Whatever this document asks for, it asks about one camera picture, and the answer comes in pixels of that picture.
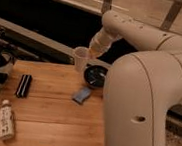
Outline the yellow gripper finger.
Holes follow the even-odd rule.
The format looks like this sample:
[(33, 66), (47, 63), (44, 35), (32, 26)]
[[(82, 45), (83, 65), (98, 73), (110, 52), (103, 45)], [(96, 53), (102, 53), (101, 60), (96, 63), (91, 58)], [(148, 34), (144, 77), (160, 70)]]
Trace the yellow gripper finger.
[(100, 57), (100, 56), (102, 56), (102, 54), (101, 54), (100, 52), (95, 51), (95, 50), (93, 50), (93, 49), (89, 49), (88, 52), (89, 52), (90, 58), (91, 58), (92, 60), (93, 60), (93, 59), (96, 59), (96, 58), (98, 58), (98, 57)]

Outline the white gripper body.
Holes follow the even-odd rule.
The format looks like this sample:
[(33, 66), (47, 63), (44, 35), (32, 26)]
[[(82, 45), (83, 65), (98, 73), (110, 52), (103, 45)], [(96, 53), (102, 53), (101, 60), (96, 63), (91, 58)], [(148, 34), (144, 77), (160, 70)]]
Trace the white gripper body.
[(110, 49), (111, 44), (119, 39), (119, 35), (110, 34), (108, 31), (101, 29), (92, 37), (91, 42), (89, 42), (89, 49), (98, 51), (103, 55)]

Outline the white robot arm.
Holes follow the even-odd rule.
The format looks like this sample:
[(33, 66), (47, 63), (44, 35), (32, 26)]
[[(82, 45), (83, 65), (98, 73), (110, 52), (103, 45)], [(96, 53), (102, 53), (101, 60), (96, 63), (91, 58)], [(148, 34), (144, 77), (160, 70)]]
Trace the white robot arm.
[(105, 146), (166, 146), (167, 111), (182, 103), (182, 35), (107, 11), (93, 57), (123, 38), (136, 51), (109, 67), (104, 83)]

